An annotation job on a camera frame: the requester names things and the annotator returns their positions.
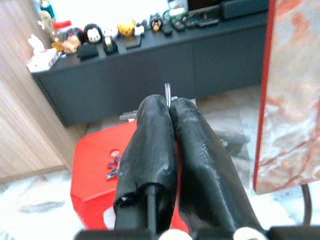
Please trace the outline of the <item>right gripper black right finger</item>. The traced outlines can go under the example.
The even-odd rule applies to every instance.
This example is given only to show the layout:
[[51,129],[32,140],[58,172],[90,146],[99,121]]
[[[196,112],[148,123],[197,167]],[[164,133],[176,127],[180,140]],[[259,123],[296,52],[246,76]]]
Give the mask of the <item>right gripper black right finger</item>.
[[179,212],[189,231],[261,230],[230,155],[196,105],[177,98],[169,113],[181,160]]

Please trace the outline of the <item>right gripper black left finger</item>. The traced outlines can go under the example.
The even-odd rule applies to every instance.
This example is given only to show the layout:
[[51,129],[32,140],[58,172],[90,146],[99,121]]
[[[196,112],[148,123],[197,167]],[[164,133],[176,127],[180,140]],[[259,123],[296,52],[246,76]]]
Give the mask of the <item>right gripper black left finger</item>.
[[166,231],[174,213],[177,178],[169,109],[163,96],[150,95],[138,108],[136,130],[120,160],[114,229]]

